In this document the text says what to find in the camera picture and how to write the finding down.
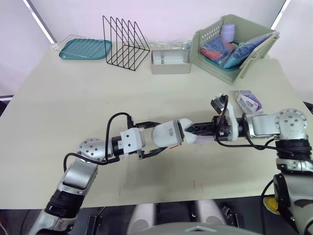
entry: white cylinder object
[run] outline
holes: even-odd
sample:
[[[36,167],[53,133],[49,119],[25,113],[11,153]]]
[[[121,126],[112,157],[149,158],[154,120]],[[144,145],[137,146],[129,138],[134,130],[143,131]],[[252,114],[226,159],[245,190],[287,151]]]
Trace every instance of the white cylinder object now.
[[[235,37],[235,24],[223,24],[220,37],[227,43],[231,43]]]

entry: teal tray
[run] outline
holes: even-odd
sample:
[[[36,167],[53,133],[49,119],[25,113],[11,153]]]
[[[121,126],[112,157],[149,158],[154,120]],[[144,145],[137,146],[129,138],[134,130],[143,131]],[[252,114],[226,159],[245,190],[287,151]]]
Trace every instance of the teal tray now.
[[[59,53],[63,60],[99,60],[106,57],[112,43],[108,40],[72,39]]]

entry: small box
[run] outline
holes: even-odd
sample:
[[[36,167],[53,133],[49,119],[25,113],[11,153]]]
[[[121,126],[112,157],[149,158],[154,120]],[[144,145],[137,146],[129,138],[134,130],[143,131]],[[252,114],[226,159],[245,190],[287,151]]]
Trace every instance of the small box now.
[[[242,110],[248,115],[263,113],[262,104],[252,91],[239,90],[236,94],[236,100]]]
[[[152,74],[190,73],[191,61],[189,50],[152,50]]]

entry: white table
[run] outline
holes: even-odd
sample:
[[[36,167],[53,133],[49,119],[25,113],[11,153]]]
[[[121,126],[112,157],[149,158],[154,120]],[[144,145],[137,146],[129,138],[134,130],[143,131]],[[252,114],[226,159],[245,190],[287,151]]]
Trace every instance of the white table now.
[[[238,89],[252,90],[266,113],[300,109],[313,136],[312,115],[274,59],[258,61],[244,80],[230,86],[194,65],[190,74],[152,75],[148,57],[133,72],[105,60],[64,61],[50,49],[0,118],[0,208],[44,208],[63,175],[64,155],[86,138],[104,139],[111,115],[125,111],[137,123],[182,117],[211,121],[216,115],[211,98],[226,93],[240,117]],[[125,118],[117,118],[111,137],[125,129]],[[215,142],[184,143],[140,161],[131,155],[99,167],[83,206],[259,195],[278,172],[275,158],[273,150]]]

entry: blue cloth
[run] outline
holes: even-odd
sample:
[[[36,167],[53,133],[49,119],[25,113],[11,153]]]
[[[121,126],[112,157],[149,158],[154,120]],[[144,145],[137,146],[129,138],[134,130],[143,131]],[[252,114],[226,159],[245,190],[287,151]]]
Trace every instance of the blue cloth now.
[[[229,57],[227,62],[224,64],[224,68],[229,69],[233,67],[239,67],[241,63],[253,52],[253,50],[269,38],[273,33],[264,34],[258,37],[255,37],[241,47],[238,47],[235,52]]]

